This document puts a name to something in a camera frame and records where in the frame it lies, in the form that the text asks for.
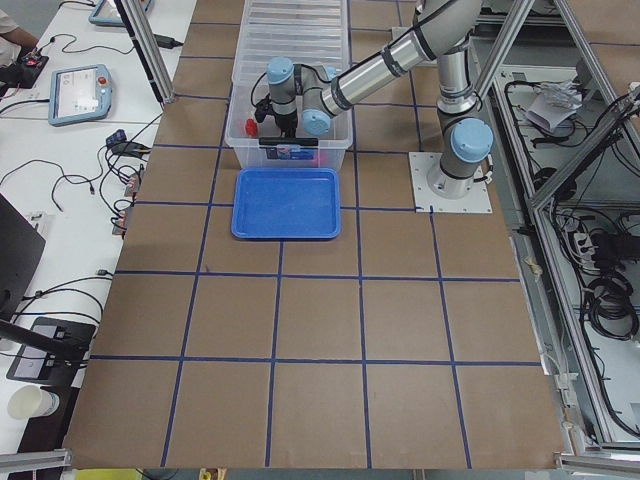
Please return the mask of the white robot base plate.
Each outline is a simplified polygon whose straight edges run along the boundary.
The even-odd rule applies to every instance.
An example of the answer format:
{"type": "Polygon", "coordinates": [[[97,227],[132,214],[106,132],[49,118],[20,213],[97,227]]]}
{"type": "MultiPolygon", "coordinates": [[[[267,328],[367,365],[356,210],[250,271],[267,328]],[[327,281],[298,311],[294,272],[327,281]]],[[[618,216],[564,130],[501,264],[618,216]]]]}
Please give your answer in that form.
{"type": "Polygon", "coordinates": [[[477,165],[474,176],[458,180],[447,176],[439,152],[410,152],[409,165],[415,210],[422,213],[493,213],[486,175],[477,165]]]}

